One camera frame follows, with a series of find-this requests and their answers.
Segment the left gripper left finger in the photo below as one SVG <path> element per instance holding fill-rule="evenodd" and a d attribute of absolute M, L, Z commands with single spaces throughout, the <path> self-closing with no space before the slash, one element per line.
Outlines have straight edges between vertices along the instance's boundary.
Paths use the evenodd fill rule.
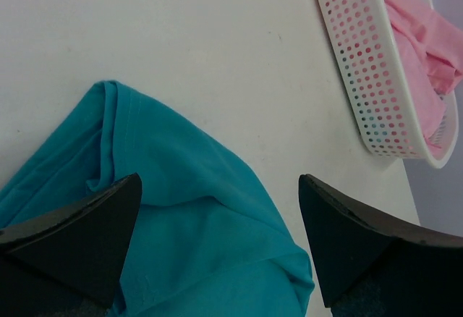
<path fill-rule="evenodd" d="M 142 181 L 1 229 L 1 308 L 109 309 L 140 208 Z"/>

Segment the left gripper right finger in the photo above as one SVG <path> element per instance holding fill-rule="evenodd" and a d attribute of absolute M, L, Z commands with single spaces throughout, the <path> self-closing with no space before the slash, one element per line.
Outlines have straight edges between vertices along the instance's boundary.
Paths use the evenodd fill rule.
<path fill-rule="evenodd" d="M 299 203 L 329 309 L 462 308 L 462 238 L 351 198 L 310 174 Z"/>

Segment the teal t-shirt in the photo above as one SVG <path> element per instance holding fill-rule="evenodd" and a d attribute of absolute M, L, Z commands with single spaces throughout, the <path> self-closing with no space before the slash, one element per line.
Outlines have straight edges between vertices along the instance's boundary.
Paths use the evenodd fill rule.
<path fill-rule="evenodd" d="M 1 190 L 1 225 L 134 173 L 141 206 L 110 316 L 306 314 L 309 256 L 251 168 L 116 81 L 93 85 Z"/>

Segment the pink t-shirt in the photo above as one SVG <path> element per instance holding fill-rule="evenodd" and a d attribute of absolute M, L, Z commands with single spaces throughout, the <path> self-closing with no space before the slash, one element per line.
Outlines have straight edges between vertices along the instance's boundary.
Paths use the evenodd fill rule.
<path fill-rule="evenodd" d="M 422 136 L 430 149 L 450 94 L 462 81 L 462 31 L 421 0 L 384 0 Z"/>

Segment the white perforated plastic basket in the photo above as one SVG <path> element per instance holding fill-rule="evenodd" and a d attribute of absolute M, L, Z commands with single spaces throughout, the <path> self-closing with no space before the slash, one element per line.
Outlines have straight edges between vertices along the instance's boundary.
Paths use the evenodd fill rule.
<path fill-rule="evenodd" d="M 441 96 L 446 112 L 425 140 L 384 0 L 318 3 L 365 147 L 376 156 L 444 167 L 459 134 L 456 97 Z"/>

